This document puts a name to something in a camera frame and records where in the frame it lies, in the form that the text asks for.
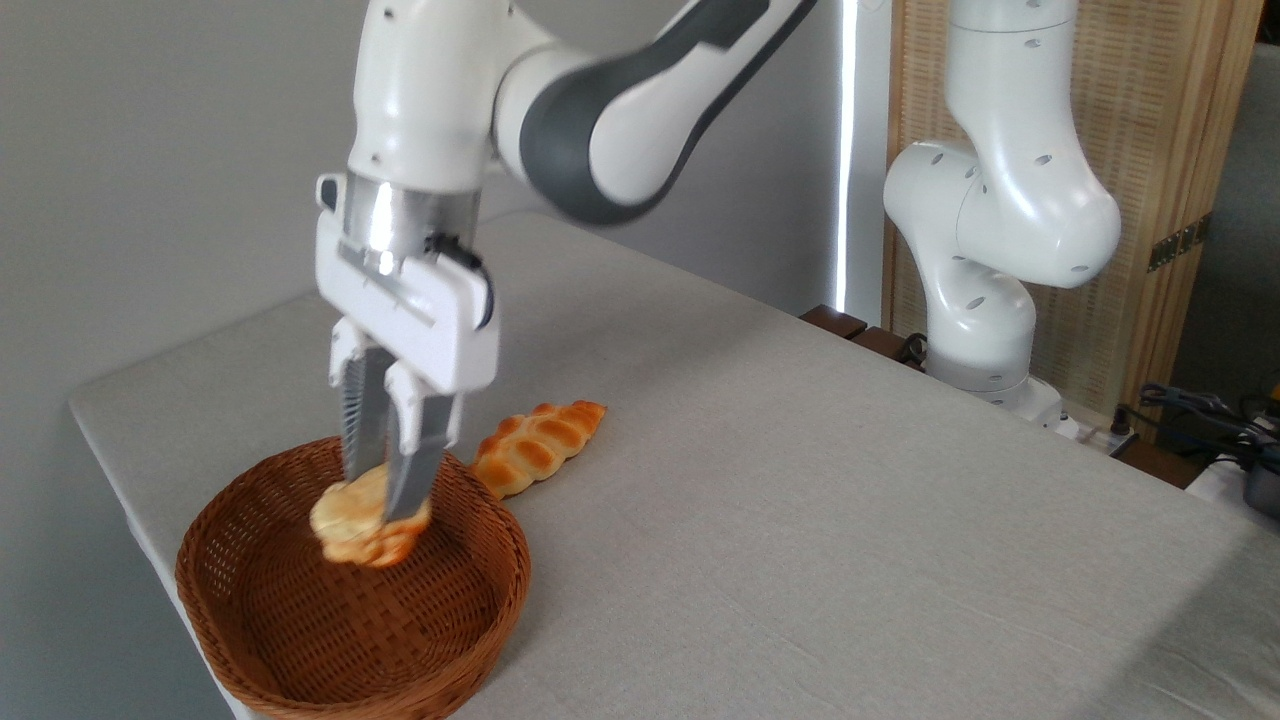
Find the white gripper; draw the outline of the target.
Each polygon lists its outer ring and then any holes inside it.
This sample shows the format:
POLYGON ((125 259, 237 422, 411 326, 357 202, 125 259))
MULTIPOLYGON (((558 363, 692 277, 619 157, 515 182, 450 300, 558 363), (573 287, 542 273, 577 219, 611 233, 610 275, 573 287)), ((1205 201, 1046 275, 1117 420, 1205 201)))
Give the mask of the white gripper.
POLYGON ((494 283, 472 251, 479 192, 429 193, 320 176, 315 275, 344 318, 332 328, 347 482, 389 460, 384 521, 430 498, 457 438, 458 397, 497 374, 494 283))

